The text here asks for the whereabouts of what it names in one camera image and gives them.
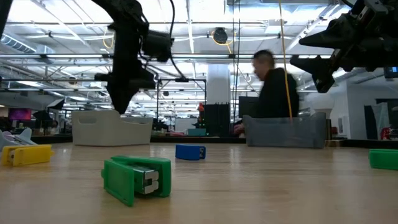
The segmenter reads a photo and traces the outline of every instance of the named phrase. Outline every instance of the gray plastic bin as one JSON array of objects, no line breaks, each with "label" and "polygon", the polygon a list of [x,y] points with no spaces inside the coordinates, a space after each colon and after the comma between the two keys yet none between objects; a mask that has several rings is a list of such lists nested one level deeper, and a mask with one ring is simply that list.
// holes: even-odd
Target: gray plastic bin
[{"label": "gray plastic bin", "polygon": [[326,114],[307,118],[252,118],[243,116],[248,146],[325,147]]}]

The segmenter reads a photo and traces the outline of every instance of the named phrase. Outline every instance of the screen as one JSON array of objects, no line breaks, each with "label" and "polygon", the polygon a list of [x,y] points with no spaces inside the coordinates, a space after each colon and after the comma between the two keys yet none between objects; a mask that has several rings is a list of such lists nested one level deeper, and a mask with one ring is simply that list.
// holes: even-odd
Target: screen
[{"label": "screen", "polygon": [[384,68],[385,78],[398,78],[398,67]]},{"label": "screen", "polygon": [[258,102],[258,97],[240,96],[239,117],[242,118],[243,115],[249,115],[251,117],[255,117],[256,115],[255,105],[257,102]]},{"label": "screen", "polygon": [[31,116],[32,116],[31,109],[22,109],[22,108],[8,109],[8,119],[10,120],[30,120]]}]

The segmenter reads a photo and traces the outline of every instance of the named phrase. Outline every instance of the yellow stapler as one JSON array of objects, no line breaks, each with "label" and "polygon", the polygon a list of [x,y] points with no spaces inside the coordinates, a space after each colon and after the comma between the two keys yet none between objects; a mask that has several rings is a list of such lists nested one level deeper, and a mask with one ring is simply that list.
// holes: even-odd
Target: yellow stapler
[{"label": "yellow stapler", "polygon": [[49,162],[54,152],[51,145],[6,146],[2,149],[1,164],[24,166]]}]

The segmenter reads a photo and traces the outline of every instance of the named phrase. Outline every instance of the hand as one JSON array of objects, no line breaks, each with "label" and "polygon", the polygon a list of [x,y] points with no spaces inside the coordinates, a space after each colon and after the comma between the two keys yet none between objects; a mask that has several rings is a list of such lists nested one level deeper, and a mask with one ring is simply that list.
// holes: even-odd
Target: hand
[{"label": "hand", "polygon": [[244,133],[244,126],[243,124],[235,125],[234,127],[234,134],[242,134]]}]

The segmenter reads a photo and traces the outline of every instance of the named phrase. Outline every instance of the desk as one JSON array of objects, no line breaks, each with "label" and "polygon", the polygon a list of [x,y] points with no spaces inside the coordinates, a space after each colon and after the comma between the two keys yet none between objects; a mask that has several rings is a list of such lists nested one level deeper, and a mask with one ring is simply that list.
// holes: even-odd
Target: desk
[{"label": "desk", "polygon": [[[0,167],[0,223],[396,224],[398,173],[372,170],[365,149],[207,144],[204,161],[174,158],[174,144],[54,144],[50,163]],[[113,155],[172,160],[172,194],[126,207],[103,190]]]}]

